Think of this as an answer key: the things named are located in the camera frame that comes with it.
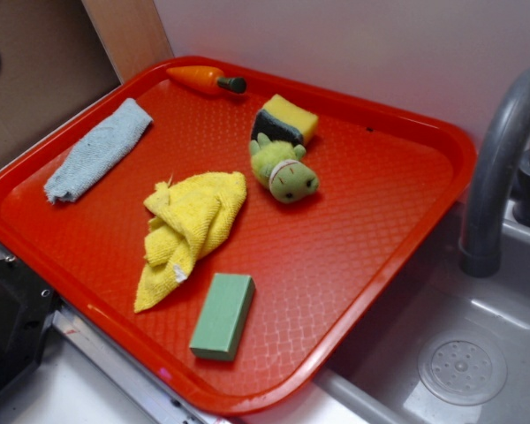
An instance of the yellow towel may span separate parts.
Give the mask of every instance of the yellow towel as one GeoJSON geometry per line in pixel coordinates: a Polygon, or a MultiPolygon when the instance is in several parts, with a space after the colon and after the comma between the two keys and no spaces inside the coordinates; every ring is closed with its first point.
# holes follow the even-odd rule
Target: yellow towel
{"type": "Polygon", "coordinates": [[[155,215],[145,238],[147,263],[133,310],[159,303],[191,274],[194,264],[220,246],[246,199],[246,178],[239,172],[208,172],[169,186],[155,185],[144,201],[155,215]]]}

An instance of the red tray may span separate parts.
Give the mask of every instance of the red tray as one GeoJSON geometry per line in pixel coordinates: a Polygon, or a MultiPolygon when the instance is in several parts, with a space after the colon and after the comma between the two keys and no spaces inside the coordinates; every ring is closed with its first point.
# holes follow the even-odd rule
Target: red tray
{"type": "Polygon", "coordinates": [[[237,415],[307,382],[468,183],[472,142],[444,122],[201,57],[159,64],[77,116],[0,173],[0,241],[187,401],[237,415]],[[246,78],[209,97],[169,81],[169,65],[246,78]],[[248,142],[274,94],[320,116],[305,163],[319,192],[283,205],[252,176],[248,142]],[[43,185],[72,145],[127,97],[154,119],[136,148],[74,204],[43,185]],[[154,184],[239,170],[247,200],[229,239],[142,314],[133,301],[154,184]],[[254,303],[232,363],[188,349],[212,276],[249,274],[254,303]]]}

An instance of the gray sink basin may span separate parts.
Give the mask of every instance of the gray sink basin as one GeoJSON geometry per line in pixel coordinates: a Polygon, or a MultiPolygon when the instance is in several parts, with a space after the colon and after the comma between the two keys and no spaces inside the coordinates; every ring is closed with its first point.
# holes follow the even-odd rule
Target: gray sink basin
{"type": "Polygon", "coordinates": [[[458,268],[461,211],[440,222],[317,378],[370,422],[530,423],[530,229],[505,221],[500,271],[473,278],[458,268]]]}

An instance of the green plush toy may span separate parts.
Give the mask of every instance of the green plush toy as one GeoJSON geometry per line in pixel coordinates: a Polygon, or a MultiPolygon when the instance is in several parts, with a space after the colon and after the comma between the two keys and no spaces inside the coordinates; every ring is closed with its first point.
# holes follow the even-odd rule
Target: green plush toy
{"type": "Polygon", "coordinates": [[[320,181],[300,159],[306,154],[302,145],[271,141],[262,132],[249,143],[251,167],[262,186],[282,203],[293,203],[318,190],[320,181]]]}

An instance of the drain cover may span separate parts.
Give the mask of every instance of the drain cover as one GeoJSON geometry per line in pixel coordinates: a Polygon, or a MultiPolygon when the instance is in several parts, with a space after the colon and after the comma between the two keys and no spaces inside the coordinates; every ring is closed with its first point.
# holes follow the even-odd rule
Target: drain cover
{"type": "Polygon", "coordinates": [[[454,405],[479,405],[501,391],[506,362],[495,344],[469,331],[446,331],[420,351],[418,371],[424,385],[454,405]]]}

